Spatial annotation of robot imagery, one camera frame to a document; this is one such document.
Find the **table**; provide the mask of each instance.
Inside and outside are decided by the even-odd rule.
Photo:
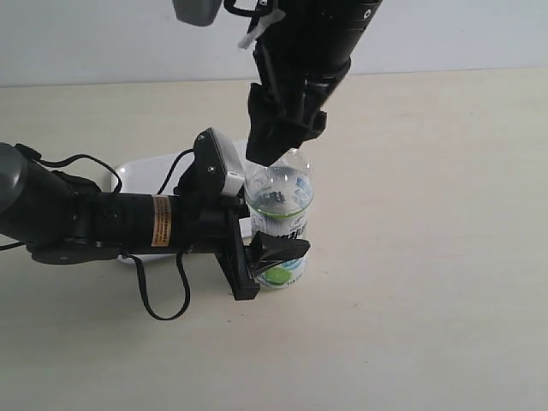
[[[0,140],[110,164],[247,136],[248,81],[0,90]],[[188,315],[131,267],[1,256],[0,409],[548,406],[548,68],[349,78],[306,145],[308,273],[234,302],[191,256]],[[85,162],[72,172],[108,181]],[[149,266],[161,313],[173,259]]]

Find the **bottle label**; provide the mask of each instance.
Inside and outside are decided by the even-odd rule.
[[[290,217],[266,215],[250,208],[253,233],[274,235],[280,238],[304,239],[307,231],[307,210]],[[258,279],[267,287],[285,289],[295,283],[305,272],[307,257],[280,264],[261,274]]]

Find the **warning sticker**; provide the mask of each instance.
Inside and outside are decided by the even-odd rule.
[[[167,247],[171,238],[171,202],[167,195],[152,196],[154,202],[153,247]]]

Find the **clear plastic bottle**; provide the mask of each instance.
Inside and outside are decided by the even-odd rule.
[[[310,163],[291,149],[272,166],[246,166],[246,201],[253,233],[286,238],[306,238],[307,210],[314,192]],[[302,277],[307,257],[271,268],[259,276],[267,287],[285,289]]]

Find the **white wall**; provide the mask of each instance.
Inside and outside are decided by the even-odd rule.
[[[184,25],[170,0],[2,0],[0,86],[254,77],[246,26]],[[354,53],[354,73],[537,65],[545,0],[385,0]]]

